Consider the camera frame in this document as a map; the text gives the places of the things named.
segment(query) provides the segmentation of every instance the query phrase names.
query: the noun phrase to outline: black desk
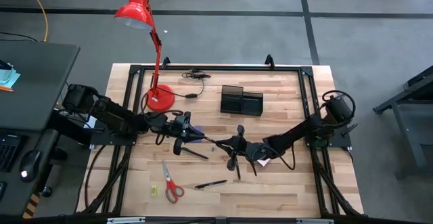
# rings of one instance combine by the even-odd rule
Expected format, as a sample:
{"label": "black desk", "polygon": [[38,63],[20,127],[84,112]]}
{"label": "black desk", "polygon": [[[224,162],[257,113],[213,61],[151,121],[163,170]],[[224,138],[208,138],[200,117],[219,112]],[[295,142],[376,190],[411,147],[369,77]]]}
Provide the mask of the black desk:
{"label": "black desk", "polygon": [[[21,74],[13,86],[14,93],[0,91],[0,129],[29,136],[11,171],[0,173],[0,181],[7,184],[0,200],[0,215],[22,216],[32,193],[48,178],[50,154],[59,135],[55,125],[66,120],[53,113],[53,108],[79,50],[76,45],[0,42],[0,59],[13,64]],[[42,151],[39,174],[32,182],[24,183],[19,178],[20,161],[35,146]]]}
{"label": "black desk", "polygon": [[21,74],[15,92],[0,91],[0,128],[43,130],[79,51],[76,45],[0,42],[0,59]]}

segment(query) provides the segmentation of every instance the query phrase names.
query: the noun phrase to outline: lamp shade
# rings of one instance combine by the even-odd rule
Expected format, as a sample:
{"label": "lamp shade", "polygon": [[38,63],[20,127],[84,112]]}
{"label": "lamp shade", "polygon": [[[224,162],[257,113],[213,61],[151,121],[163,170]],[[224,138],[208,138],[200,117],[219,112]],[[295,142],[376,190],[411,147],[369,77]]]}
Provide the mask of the lamp shade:
{"label": "lamp shade", "polygon": [[114,15],[114,19],[121,24],[151,31],[154,25],[149,11],[146,9],[147,0],[129,0]]}

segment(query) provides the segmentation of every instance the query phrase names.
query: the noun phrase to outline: lamp arm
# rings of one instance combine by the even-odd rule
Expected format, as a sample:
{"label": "lamp arm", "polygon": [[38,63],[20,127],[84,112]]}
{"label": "lamp arm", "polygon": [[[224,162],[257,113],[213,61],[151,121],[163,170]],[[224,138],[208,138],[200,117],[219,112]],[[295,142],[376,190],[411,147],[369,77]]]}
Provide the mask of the lamp arm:
{"label": "lamp arm", "polygon": [[152,40],[154,41],[155,50],[156,50],[155,75],[154,75],[154,82],[153,82],[153,86],[152,86],[152,90],[153,90],[154,94],[156,94],[156,93],[158,93],[156,87],[158,86],[162,43],[161,43],[161,40],[158,36],[158,33],[156,33],[154,16],[152,14],[152,8],[150,7],[149,1],[147,1],[146,8],[149,11],[150,17],[152,18],[152,31],[150,32],[150,36],[151,36]]}

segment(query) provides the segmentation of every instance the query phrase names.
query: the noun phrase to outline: gray concrete floor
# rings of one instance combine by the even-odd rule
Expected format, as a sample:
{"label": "gray concrete floor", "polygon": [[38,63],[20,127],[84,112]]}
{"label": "gray concrete floor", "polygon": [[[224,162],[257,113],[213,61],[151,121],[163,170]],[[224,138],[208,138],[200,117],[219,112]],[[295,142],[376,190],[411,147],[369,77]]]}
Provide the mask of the gray concrete floor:
{"label": "gray concrete floor", "polygon": [[[41,0],[50,7],[116,9],[127,0]],[[154,9],[302,11],[300,0],[150,0]],[[308,0],[312,12],[431,13],[433,0]],[[34,0],[0,5],[36,6]],[[42,39],[41,14],[1,13],[0,30]],[[147,34],[123,27],[112,16],[49,15],[49,41],[81,47],[68,79],[105,91],[114,62],[152,62]],[[365,213],[372,217],[433,222],[433,182],[397,181],[394,172],[411,159],[392,112],[372,108],[402,90],[402,84],[431,66],[432,20],[313,18],[320,62],[332,67],[338,89],[357,102],[351,133],[355,172]],[[261,64],[271,53],[278,64],[311,65],[304,18],[156,16],[163,55],[181,63]],[[85,166],[58,169],[52,200],[41,200],[37,216],[71,213]]]}

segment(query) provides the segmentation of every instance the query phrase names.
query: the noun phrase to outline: keyboard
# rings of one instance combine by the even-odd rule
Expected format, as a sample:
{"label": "keyboard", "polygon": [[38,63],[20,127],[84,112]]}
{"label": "keyboard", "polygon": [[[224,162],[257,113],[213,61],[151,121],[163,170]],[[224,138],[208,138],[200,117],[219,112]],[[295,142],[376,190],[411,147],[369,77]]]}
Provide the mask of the keyboard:
{"label": "keyboard", "polygon": [[10,172],[20,153],[25,136],[0,134],[0,172]]}

